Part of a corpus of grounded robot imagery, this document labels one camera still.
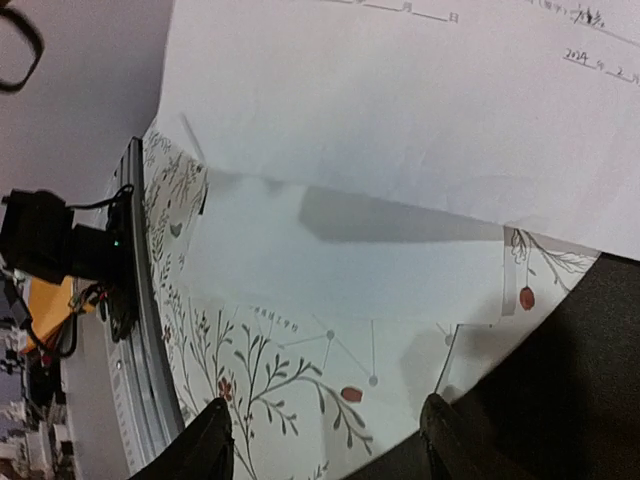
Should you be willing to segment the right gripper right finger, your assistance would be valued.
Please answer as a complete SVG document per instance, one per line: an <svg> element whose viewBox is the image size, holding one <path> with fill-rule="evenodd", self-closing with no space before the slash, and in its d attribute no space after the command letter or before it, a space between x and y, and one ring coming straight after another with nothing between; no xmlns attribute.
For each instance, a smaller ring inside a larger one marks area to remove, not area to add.
<svg viewBox="0 0 640 480"><path fill-rule="evenodd" d="M419 434L430 479L535 479L485 442L438 393L425 399Z"/></svg>

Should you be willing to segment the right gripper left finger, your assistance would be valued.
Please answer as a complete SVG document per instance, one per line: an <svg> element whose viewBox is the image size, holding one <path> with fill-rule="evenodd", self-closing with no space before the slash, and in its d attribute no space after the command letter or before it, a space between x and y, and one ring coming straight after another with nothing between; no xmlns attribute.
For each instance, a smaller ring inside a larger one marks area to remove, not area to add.
<svg viewBox="0 0 640 480"><path fill-rule="evenodd" d="M131 480L230 480L234 439L228 404L212 400L176 439Z"/></svg>

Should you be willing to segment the printed paper sheet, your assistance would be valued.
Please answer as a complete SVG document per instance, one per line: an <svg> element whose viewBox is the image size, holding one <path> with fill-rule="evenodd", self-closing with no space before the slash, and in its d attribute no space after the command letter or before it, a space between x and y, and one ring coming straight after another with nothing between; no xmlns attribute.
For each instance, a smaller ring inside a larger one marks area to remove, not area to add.
<svg viewBox="0 0 640 480"><path fill-rule="evenodd" d="M178 1L157 126L229 173L639 255L635 1Z"/></svg>

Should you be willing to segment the blue file folder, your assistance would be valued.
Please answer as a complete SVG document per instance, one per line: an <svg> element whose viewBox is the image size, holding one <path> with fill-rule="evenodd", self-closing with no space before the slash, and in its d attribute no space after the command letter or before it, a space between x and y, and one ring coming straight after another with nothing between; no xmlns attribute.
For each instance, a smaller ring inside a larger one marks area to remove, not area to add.
<svg viewBox="0 0 640 480"><path fill-rule="evenodd" d="M454 407L538 479L638 478L638 262L601 255Z"/></svg>

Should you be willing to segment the floral patterned table mat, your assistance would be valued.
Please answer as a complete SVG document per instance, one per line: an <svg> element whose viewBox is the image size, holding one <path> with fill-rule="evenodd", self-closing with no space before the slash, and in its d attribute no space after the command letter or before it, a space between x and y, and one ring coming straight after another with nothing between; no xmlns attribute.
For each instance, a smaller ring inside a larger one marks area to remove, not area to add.
<svg viewBox="0 0 640 480"><path fill-rule="evenodd" d="M155 128L143 136L144 208L154 295L181 414L186 422L223 398L235 439L239 479L342 479L399 445L418 428L425 398L455 400L471 390L576 287L598 252L522 229L503 231L502 323L515 335L512 350L471 388L451 396L447 360L424 398L416 429L380 440L344 400L328 397L316 366L277 353L252 316L219 297L192 292L183 272L203 213L207 173L199 154Z"/></svg>

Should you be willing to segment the lower paper sheet stack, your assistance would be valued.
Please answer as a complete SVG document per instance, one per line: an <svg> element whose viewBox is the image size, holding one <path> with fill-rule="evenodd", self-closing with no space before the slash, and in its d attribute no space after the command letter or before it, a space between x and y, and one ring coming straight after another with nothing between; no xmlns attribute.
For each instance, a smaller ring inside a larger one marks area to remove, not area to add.
<svg viewBox="0 0 640 480"><path fill-rule="evenodd" d="M457 396L513 348L502 323L500 227L318 187L207 173L183 272L307 359L367 433L414 431L454 363Z"/></svg>

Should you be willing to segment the aluminium front rail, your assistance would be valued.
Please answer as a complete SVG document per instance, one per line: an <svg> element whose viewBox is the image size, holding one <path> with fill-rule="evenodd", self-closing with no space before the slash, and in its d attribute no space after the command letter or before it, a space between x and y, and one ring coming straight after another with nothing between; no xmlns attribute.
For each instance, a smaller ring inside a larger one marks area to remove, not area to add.
<svg viewBox="0 0 640 480"><path fill-rule="evenodd" d="M154 298L144 213L142 140L132 138L116 171L117 186L133 192L123 207L125 238L132 255L134 299L126 338L106 335L111 388L128 474L155 460L184 429Z"/></svg>

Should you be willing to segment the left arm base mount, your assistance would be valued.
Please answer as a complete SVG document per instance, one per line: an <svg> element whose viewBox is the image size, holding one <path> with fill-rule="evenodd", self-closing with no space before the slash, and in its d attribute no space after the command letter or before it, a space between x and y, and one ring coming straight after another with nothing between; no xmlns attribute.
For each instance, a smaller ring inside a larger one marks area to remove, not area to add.
<svg viewBox="0 0 640 480"><path fill-rule="evenodd" d="M89 205L68 205L56 194L14 190L2 198L1 286L18 330L56 359L73 355L78 318L87 304L109 316L116 342L131 332L139 314L134 258L132 201L126 184L112 197ZM67 350L49 346L35 331L35 319L18 289L16 272L60 286L67 277L90 285L73 296L63 320L71 326Z"/></svg>

